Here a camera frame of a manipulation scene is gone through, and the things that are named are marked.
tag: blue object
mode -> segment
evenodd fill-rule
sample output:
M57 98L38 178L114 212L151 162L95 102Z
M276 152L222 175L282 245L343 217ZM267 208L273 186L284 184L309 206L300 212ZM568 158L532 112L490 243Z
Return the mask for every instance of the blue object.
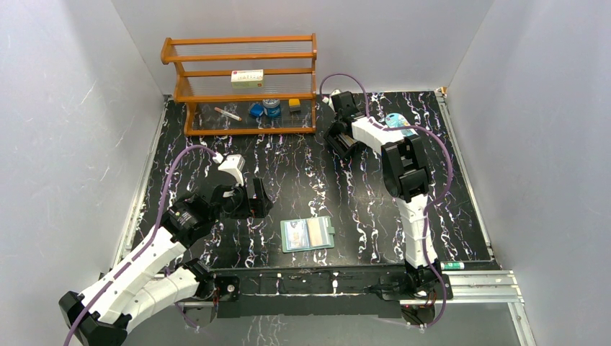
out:
M263 107L265 108L265 115L268 117L279 117L280 116L280 100L279 99L264 99Z
M250 114L251 117L254 117L254 118L258 119L261 116L263 116L263 113L264 113L263 106L261 106L258 103L252 104L252 106L250 106L250 108L249 108L249 114Z
M399 113L391 113L389 115L386 115L384 119L386 121L386 125L388 125L389 128L400 128L401 126L409 126L409 123L407 122L407 120L405 120L405 117ZM403 136L411 136L415 135L416 131L408 128L405 130L401 130L401 134Z

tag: white box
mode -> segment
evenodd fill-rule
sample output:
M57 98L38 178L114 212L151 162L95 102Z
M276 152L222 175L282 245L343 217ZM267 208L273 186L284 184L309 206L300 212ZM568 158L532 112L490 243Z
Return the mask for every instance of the white box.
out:
M263 70L242 70L231 72L231 86L234 89L263 87Z

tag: white robotic arm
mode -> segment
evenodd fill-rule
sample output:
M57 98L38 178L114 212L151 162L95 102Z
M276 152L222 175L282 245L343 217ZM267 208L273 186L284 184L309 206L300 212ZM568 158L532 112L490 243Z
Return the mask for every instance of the white robotic arm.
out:
M325 132L326 142L340 155L348 159L363 143L381 156L384 183L396 203L405 236L406 271L411 281L411 294L428 292L439 280L428 267L422 241L431 174L427 165L422 140L415 133L405 136L403 131L388 131L372 117L357 109L350 92L335 90L325 98L336 113L336 121ZM441 272L430 232L426 235L426 251L429 261Z
M215 156L220 163L222 157ZM230 155L219 170L235 185L219 185L209 201L191 195L176 201L161 217L157 232L148 236L115 268L80 294L67 292L59 301L69 327L85 346L121 345L136 326L167 306L192 296L212 294L231 300L235 277L211 275L197 259L181 265L162 280L153 280L167 263L207 236L222 218L263 218L272 208L262 181L254 179L255 198L248 198L241 173L244 159Z

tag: white wall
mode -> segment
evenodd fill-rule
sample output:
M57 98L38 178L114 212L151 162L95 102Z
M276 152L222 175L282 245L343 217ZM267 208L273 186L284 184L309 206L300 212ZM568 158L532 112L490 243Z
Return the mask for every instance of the white wall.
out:
M539 345L608 345L611 3L495 1L449 106Z
M112 0L155 81L174 91L161 64L166 37L316 33L318 80L354 74L372 91L447 86L492 0ZM356 90L344 78L331 87Z
M3 1L0 94L0 343L61 345L58 300L111 265L163 99L110 0Z

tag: orange wooden rack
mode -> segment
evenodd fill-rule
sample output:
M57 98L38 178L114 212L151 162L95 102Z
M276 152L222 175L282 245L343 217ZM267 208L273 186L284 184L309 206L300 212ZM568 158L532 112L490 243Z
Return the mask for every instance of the orange wooden rack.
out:
M266 68L261 89L231 88L232 70L185 70L185 63L210 61L260 61L273 59L311 59L306 68ZM184 133L187 136L258 135L268 133L316 132L316 34L300 36L167 38L161 50L161 62L174 63L176 87L174 101L187 105ZM311 75L291 81L286 76ZM262 99L309 99L310 127L194 129L197 104L201 102L252 102Z

